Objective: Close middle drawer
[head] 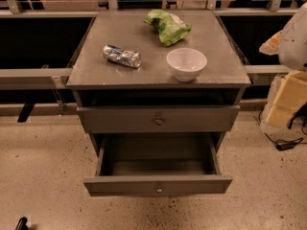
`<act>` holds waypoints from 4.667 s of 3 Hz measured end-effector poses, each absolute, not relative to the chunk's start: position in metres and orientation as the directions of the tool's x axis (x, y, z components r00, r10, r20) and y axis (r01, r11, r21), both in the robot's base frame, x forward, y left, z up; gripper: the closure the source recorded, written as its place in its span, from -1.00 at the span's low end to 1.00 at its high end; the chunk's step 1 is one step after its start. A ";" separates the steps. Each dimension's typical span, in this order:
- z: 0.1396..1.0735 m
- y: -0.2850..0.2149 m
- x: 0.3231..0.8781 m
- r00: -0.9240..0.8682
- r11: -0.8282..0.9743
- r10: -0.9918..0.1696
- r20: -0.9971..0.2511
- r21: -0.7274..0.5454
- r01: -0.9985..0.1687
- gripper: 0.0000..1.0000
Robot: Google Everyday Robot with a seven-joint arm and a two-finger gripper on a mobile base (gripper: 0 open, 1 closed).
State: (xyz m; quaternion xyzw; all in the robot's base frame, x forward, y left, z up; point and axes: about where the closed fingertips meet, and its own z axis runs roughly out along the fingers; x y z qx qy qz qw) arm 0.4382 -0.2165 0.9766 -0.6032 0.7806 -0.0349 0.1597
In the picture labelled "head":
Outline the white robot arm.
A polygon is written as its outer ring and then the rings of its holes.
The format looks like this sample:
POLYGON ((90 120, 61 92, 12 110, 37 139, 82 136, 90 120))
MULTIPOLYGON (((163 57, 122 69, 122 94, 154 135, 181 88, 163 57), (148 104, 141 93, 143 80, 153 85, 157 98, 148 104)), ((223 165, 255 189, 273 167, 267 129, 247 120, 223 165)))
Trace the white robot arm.
POLYGON ((293 70, 307 70, 307 3, 304 3, 284 28, 264 42, 259 52, 274 56, 293 70))

